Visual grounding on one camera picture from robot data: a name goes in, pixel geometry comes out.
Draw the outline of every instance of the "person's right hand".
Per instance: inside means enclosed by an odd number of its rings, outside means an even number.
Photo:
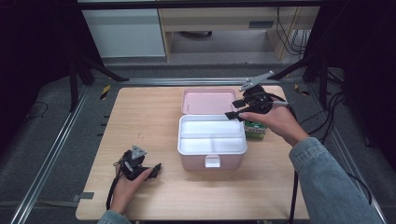
[[[244,112],[239,114],[239,117],[265,124],[271,131],[283,137],[292,147],[309,137],[285,106],[274,105],[267,114]]]

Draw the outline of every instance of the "person's left hand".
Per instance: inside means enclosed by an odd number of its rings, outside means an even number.
[[[116,174],[119,172],[119,169],[120,166],[117,165]],[[109,209],[123,215],[137,189],[145,181],[145,179],[149,177],[151,171],[152,168],[145,170],[134,181],[131,181],[127,179],[125,175],[122,175],[119,179],[119,182],[117,183],[117,186],[114,188],[113,199]]]

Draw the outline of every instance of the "wrist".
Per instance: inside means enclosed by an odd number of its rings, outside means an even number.
[[[292,147],[294,147],[297,143],[305,140],[305,138],[308,137],[309,135],[306,132],[301,131],[301,132],[295,132],[291,134],[288,138],[285,137],[284,139],[287,143],[289,143]]]
[[[126,206],[124,206],[124,205],[111,204],[109,210],[116,212],[123,216],[125,214],[125,208],[126,208]]]

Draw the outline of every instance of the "black strap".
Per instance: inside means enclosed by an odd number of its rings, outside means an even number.
[[[106,201],[106,209],[107,210],[110,208],[111,199],[113,198],[114,188],[117,186],[119,179],[120,179],[119,177],[114,178],[113,183],[111,184],[110,191],[108,192],[107,201]]]
[[[298,188],[298,175],[297,172],[294,171],[294,184],[293,184],[293,194],[291,196],[289,224],[292,224],[294,220],[294,210],[296,207],[296,199],[297,199],[297,188]]]
[[[116,166],[118,164],[120,164],[119,161],[115,162],[114,166]],[[108,191],[107,201],[106,201],[106,210],[110,209],[111,200],[113,199],[114,188],[117,186],[117,183],[119,183],[120,177],[121,177],[121,168],[119,169],[118,173],[116,174],[116,177],[113,179],[113,183],[111,184],[110,190]]]

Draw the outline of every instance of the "container handle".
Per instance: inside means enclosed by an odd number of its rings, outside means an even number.
[[[205,167],[206,168],[220,168],[220,156],[218,156],[218,155],[206,156]]]

